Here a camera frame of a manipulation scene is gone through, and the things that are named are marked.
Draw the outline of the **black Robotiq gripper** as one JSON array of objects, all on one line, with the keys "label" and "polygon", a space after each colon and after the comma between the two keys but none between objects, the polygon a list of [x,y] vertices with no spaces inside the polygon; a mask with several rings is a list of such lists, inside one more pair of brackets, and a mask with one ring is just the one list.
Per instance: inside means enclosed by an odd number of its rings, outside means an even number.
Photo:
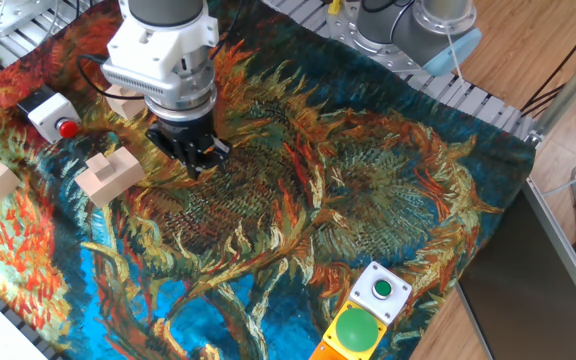
[{"label": "black Robotiq gripper", "polygon": [[216,137],[214,112],[185,120],[157,117],[146,137],[170,159],[185,166],[188,176],[197,180],[199,172],[221,166],[232,145]]}]

